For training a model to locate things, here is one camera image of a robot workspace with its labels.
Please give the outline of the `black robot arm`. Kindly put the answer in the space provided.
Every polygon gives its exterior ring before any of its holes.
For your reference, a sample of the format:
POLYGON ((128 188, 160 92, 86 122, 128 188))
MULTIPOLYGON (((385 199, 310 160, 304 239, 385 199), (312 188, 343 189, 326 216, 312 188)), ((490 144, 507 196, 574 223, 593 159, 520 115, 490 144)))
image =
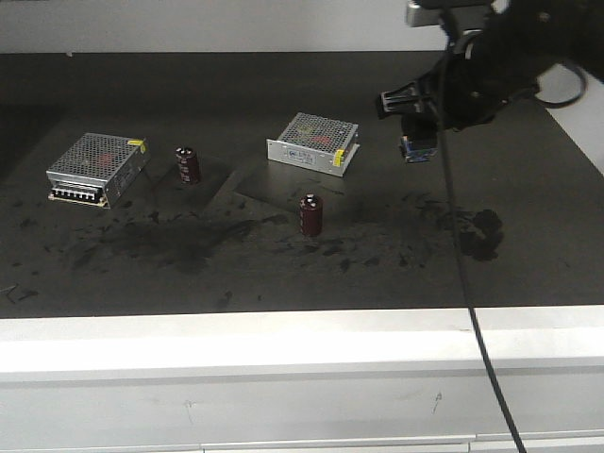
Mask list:
POLYGON ((415 115, 456 129, 484 124, 565 61, 603 77, 602 2, 511 1, 460 52, 445 53, 410 83, 413 100, 398 103, 382 93, 378 115, 415 115))

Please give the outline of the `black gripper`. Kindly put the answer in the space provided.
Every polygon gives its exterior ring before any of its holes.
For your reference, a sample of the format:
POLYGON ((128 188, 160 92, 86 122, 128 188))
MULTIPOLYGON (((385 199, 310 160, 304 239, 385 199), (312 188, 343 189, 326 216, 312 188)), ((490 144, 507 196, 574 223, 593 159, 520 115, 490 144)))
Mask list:
POLYGON ((536 87, 541 40, 528 32, 480 32, 460 53, 447 51, 416 81, 377 96, 377 117, 413 115, 464 129, 490 121, 512 99, 536 87))

